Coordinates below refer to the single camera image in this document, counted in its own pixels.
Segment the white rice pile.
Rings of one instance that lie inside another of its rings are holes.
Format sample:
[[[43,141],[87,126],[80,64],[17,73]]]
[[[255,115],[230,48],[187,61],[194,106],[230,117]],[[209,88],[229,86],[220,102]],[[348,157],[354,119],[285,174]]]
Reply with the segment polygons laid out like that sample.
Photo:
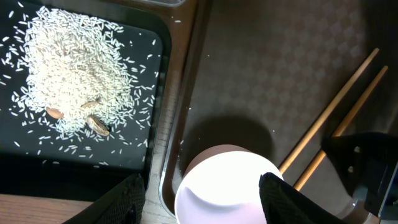
[[[163,49],[155,32],[116,19],[2,1],[2,152],[140,169]],[[89,115],[108,136],[87,125]]]

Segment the pink bowl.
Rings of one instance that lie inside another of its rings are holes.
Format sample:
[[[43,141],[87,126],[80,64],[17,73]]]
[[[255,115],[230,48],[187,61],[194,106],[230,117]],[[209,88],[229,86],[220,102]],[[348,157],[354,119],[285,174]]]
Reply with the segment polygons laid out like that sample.
[[[231,144],[213,146],[188,165],[178,187],[174,211],[179,224],[264,224],[259,181],[281,177],[265,157]]]

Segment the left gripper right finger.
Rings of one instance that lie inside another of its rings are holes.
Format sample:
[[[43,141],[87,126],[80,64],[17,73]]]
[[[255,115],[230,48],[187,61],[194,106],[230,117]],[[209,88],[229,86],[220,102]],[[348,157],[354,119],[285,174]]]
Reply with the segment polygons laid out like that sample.
[[[273,173],[261,176],[259,195],[267,224],[345,224]]]

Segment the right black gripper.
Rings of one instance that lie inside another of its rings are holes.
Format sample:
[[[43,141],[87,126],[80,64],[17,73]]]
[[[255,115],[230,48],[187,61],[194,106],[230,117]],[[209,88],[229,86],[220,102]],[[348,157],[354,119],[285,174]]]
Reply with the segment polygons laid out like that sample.
[[[347,193],[380,220],[397,220],[397,137],[361,133],[325,138],[322,150]]]

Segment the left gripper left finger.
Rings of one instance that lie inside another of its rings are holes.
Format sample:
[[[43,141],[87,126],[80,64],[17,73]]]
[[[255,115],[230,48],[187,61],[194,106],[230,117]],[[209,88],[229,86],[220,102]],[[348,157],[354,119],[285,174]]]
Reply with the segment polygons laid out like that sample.
[[[140,224],[145,194],[144,179],[132,174],[65,224]]]

